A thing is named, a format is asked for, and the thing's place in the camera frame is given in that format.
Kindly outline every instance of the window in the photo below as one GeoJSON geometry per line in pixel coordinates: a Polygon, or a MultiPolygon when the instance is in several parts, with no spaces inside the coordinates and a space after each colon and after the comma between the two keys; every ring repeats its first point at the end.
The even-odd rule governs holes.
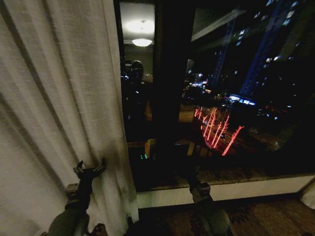
{"type": "MultiPolygon", "coordinates": [[[[174,137],[173,143],[167,147],[174,148],[175,165],[180,165],[184,156],[200,157],[211,162],[211,168],[223,170],[231,160],[235,168],[252,168],[250,163],[255,161],[265,169],[272,166],[273,160],[268,157],[273,153],[296,148],[292,142],[304,147],[303,134],[299,138],[295,134],[307,124],[306,120],[313,125],[312,117],[307,115],[315,109],[314,86],[308,76],[313,69],[308,62],[314,61],[315,45],[310,35],[314,34],[315,22],[311,15],[304,14],[312,7],[310,1],[292,3],[268,0],[249,5],[238,1],[197,4],[191,24],[184,24],[185,19],[165,21],[158,30],[159,16],[155,14],[159,10],[155,11],[153,1],[120,2],[120,47],[125,52],[123,109],[137,188],[145,189],[139,187],[143,182],[151,187],[162,184],[155,161],[160,158],[159,148],[163,148],[160,144],[164,145],[170,136],[174,137]],[[171,25],[177,25],[177,30],[167,28],[171,25]],[[162,48],[155,40],[161,32],[175,36],[179,26],[185,26],[188,32],[189,25],[193,25],[191,38],[189,35],[186,47],[178,47],[185,53],[176,55],[180,60],[185,54],[187,63],[182,63],[182,71],[173,72],[173,66],[179,63],[177,59],[168,61],[165,80],[159,81],[153,72],[159,72],[160,64],[154,61],[161,56],[162,48]],[[142,47],[133,42],[135,39],[151,42],[142,41],[147,44],[142,47]],[[161,107],[158,114],[157,104],[161,107]],[[164,110],[169,104],[172,109],[164,110]],[[176,131],[170,127],[172,131],[157,136],[160,127],[154,125],[155,119],[163,120],[165,126],[171,123],[176,131]]],[[[180,45],[181,40],[177,39],[172,47],[180,45]]],[[[202,163],[200,168],[208,171],[209,165],[202,163]]]]}

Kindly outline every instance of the floor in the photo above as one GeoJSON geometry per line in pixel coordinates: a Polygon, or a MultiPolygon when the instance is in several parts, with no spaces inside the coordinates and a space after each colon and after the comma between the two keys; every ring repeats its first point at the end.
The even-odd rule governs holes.
{"type": "MultiPolygon", "coordinates": [[[[293,197],[218,202],[235,236],[315,236],[315,210],[293,197]]],[[[139,210],[141,235],[203,236],[194,205],[139,210]]]]}

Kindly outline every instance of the glass pane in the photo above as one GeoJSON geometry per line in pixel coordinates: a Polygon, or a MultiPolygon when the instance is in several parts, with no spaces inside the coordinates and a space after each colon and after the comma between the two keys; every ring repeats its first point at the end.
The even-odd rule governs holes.
{"type": "Polygon", "coordinates": [[[124,56],[122,57],[122,97],[128,142],[145,141],[151,132],[150,94],[153,83],[155,6],[120,2],[124,56]]]}
{"type": "Polygon", "coordinates": [[[195,12],[179,115],[190,154],[275,152],[314,109],[314,4],[233,4],[195,12]]]}

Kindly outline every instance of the red light trail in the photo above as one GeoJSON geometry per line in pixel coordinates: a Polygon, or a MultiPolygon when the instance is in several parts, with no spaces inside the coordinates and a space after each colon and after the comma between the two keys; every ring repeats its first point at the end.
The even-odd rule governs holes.
{"type": "Polygon", "coordinates": [[[215,145],[213,146],[213,148],[216,148],[216,146],[217,146],[217,144],[219,142],[219,139],[221,138],[221,135],[227,130],[227,127],[228,127],[228,123],[227,122],[228,122],[229,118],[230,118],[230,116],[227,116],[226,121],[224,122],[224,126],[223,126],[223,128],[222,128],[222,130],[221,130],[221,132],[220,132],[220,134],[218,136],[218,139],[217,139],[215,145]]]}
{"type": "Polygon", "coordinates": [[[214,143],[214,142],[215,142],[215,140],[216,140],[216,137],[217,137],[218,131],[219,131],[219,130],[220,130],[220,128],[221,128],[221,124],[222,124],[222,122],[220,122],[220,123],[219,123],[219,125],[218,125],[218,129],[217,129],[217,131],[216,131],[215,137],[214,137],[214,138],[213,138],[213,140],[212,140],[211,145],[213,145],[213,143],[214,143]]]}
{"type": "Polygon", "coordinates": [[[206,137],[206,132],[207,132],[208,126],[209,126],[210,121],[211,121],[211,119],[212,119],[212,117],[213,117],[213,113],[215,113],[216,110],[217,110],[217,109],[215,108],[215,109],[212,110],[211,113],[210,113],[210,118],[209,118],[209,120],[208,120],[208,124],[207,124],[207,127],[206,127],[206,129],[205,129],[205,132],[203,133],[203,137],[206,137]]]}
{"type": "Polygon", "coordinates": [[[216,120],[216,111],[217,111],[217,108],[214,109],[213,114],[212,114],[212,122],[211,122],[211,125],[210,125],[210,129],[209,129],[209,134],[208,134],[208,137],[207,137],[207,141],[209,140],[209,137],[210,137],[210,134],[211,134],[211,130],[212,130],[213,124],[215,123],[215,120],[216,120]]]}
{"type": "Polygon", "coordinates": [[[207,132],[208,126],[209,126],[209,124],[210,124],[211,118],[212,118],[212,114],[211,114],[211,116],[210,116],[210,118],[209,118],[209,120],[208,120],[208,124],[207,124],[207,127],[206,127],[206,129],[205,129],[205,132],[203,133],[203,137],[206,137],[206,132],[207,132]]]}
{"type": "Polygon", "coordinates": [[[230,146],[232,145],[232,143],[234,142],[236,136],[238,135],[238,133],[240,132],[241,129],[243,129],[244,126],[238,126],[237,130],[232,134],[232,138],[231,141],[229,142],[229,144],[227,145],[226,149],[224,150],[224,152],[222,153],[222,156],[225,156],[227,151],[230,149],[230,146]]]}

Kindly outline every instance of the lit window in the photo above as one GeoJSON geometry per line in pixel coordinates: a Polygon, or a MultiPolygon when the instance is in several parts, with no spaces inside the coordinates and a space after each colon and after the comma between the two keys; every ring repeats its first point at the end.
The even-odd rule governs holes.
{"type": "Polygon", "coordinates": [[[261,17],[261,21],[264,21],[264,20],[266,20],[267,19],[267,15],[264,15],[263,17],[261,17]]]}
{"type": "Polygon", "coordinates": [[[290,19],[286,19],[284,22],[283,22],[283,26],[287,26],[288,24],[290,23],[290,19]]]}
{"type": "Polygon", "coordinates": [[[267,3],[266,3],[266,6],[269,6],[270,4],[272,4],[273,1],[274,1],[274,0],[268,0],[267,3]]]}
{"type": "Polygon", "coordinates": [[[254,16],[254,18],[257,18],[260,15],[260,12],[256,13],[256,15],[254,16]]]}
{"type": "Polygon", "coordinates": [[[296,6],[297,4],[298,4],[298,2],[295,1],[294,3],[292,3],[291,7],[294,7],[294,6],[296,6]]]}
{"type": "Polygon", "coordinates": [[[293,15],[294,11],[289,11],[289,13],[287,14],[287,18],[290,18],[293,15]]]}

